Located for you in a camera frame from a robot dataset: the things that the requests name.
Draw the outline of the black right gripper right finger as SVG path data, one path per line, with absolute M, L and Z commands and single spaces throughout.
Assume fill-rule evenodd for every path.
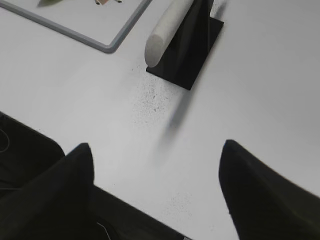
M 320 198 L 278 174 L 235 140 L 224 143 L 218 178 L 239 239 L 320 238 Z

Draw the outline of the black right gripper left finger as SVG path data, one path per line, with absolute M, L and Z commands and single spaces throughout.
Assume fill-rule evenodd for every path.
M 81 143 L 41 175 L 0 201 L 2 240 L 84 240 L 90 222 L 94 164 Z

